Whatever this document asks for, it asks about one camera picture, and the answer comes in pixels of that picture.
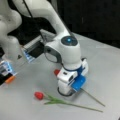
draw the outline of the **red object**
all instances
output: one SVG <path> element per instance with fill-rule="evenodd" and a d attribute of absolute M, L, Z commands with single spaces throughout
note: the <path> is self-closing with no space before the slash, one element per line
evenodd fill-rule
<path fill-rule="evenodd" d="M 54 70 L 54 74 L 57 76 L 59 74 L 60 70 Z"/>
<path fill-rule="evenodd" d="M 42 100 L 44 98 L 44 94 L 42 92 L 35 92 L 34 95 L 38 100 Z"/>

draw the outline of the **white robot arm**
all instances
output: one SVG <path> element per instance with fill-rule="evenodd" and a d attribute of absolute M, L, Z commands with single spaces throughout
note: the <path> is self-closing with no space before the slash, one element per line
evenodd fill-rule
<path fill-rule="evenodd" d="M 8 7 L 8 11 L 7 9 L 3 10 L 6 11 L 6 13 L 8 14 L 8 12 L 10 12 L 11 9 L 8 6 L 7 0 L 0 1 L 5 6 Z M 43 17 L 46 18 L 51 23 L 57 34 L 52 42 L 48 42 L 45 44 L 45 53 L 55 56 L 57 58 L 57 62 L 62 63 L 63 65 L 62 69 L 57 75 L 57 78 L 59 79 L 58 91 L 60 94 L 65 96 L 71 95 L 73 91 L 77 92 L 85 82 L 85 79 L 83 78 L 82 75 L 85 75 L 88 72 L 88 64 L 86 60 L 85 59 L 83 61 L 81 60 L 79 42 L 70 33 L 70 31 L 67 29 L 65 24 L 60 19 L 59 15 L 56 13 L 52 5 L 47 0 L 12 0 L 12 1 L 14 2 L 18 11 L 24 16 L 31 17 L 28 12 L 29 9 L 33 17 Z"/>

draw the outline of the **flower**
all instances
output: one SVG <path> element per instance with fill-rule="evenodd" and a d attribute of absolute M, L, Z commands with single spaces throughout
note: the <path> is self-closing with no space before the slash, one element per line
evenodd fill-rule
<path fill-rule="evenodd" d="M 34 95 L 38 100 L 42 100 L 44 98 L 44 94 L 42 92 L 35 92 Z"/>
<path fill-rule="evenodd" d="M 48 102 L 44 103 L 45 105 L 50 105 L 50 104 L 64 104 L 64 105 L 70 105 L 70 106 L 79 107 L 79 108 L 83 108 L 83 109 L 93 110 L 93 111 L 97 111 L 97 112 L 103 112 L 103 111 L 95 109 L 95 108 L 89 108 L 89 107 L 85 107 L 85 106 L 80 106 L 80 105 L 68 103 L 68 102 L 60 100 L 58 98 L 55 98 L 55 97 L 53 97 L 53 96 L 51 96 L 49 94 L 44 94 L 42 92 L 35 92 L 34 95 L 35 95 L 35 97 L 38 100 L 42 100 L 43 98 L 46 99 L 46 100 L 48 100 Z"/>

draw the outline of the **table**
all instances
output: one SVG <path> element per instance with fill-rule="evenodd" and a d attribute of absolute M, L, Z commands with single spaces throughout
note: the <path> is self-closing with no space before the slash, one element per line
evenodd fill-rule
<path fill-rule="evenodd" d="M 120 117 L 120 49 L 75 34 L 82 57 L 89 63 L 83 88 L 102 101 L 100 106 L 84 92 L 62 97 L 57 92 L 53 74 L 59 64 L 46 60 L 44 54 L 27 64 L 10 85 L 0 87 L 0 120 L 118 120 Z M 43 91 L 63 100 L 103 110 L 103 113 L 65 105 L 44 105 L 34 98 Z"/>

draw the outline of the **cable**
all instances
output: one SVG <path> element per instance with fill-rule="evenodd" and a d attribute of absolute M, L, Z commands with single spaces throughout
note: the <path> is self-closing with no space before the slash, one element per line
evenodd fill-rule
<path fill-rule="evenodd" d="M 30 17 L 32 18 L 33 22 L 35 23 L 36 29 L 39 31 L 39 33 L 40 33 L 40 35 L 41 35 L 43 41 L 45 42 L 45 38 L 44 38 L 44 36 L 42 35 L 41 31 L 39 30 L 38 24 L 36 23 L 36 21 L 35 21 L 35 19 L 34 19 L 32 13 L 31 13 L 31 11 L 30 11 L 30 9 L 29 9 L 29 7 L 28 7 L 26 1 L 23 0 L 23 3 L 25 4 L 25 7 L 26 7 L 26 9 L 27 9 L 27 11 L 28 11 Z"/>

